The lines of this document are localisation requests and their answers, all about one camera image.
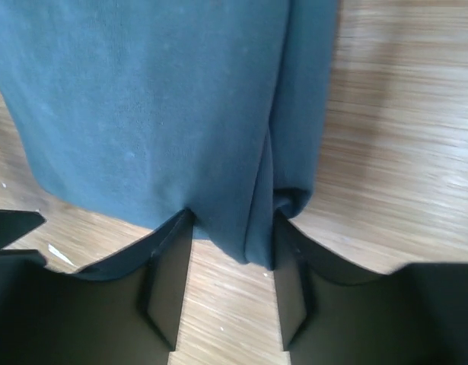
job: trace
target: wooden floor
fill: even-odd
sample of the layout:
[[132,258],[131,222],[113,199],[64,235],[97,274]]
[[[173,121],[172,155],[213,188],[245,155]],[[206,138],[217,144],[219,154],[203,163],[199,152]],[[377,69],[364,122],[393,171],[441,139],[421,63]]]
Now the wooden floor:
[[[328,109],[317,191],[295,222],[378,271],[467,261],[468,0],[345,0]],[[39,209],[48,223],[15,246],[66,271],[147,233],[42,192],[1,97],[0,207]],[[279,341],[271,274],[195,243],[170,363],[284,365]]]

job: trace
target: floor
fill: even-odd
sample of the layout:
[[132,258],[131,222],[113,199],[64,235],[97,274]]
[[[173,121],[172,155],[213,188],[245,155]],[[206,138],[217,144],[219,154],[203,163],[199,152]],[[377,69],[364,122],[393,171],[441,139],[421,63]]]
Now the floor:
[[[317,190],[295,223],[378,271],[468,261],[468,0],[345,0],[339,21]],[[0,208],[39,209],[48,223],[15,246],[64,271],[147,233],[42,192],[1,97]],[[195,242],[170,363],[287,364],[271,274]]]

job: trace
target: blue fabric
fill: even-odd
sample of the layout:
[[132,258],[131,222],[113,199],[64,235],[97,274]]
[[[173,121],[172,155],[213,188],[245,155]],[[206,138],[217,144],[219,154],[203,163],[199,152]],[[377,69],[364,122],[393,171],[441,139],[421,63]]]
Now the blue fabric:
[[0,91],[40,185],[271,265],[313,191],[334,0],[0,0]]

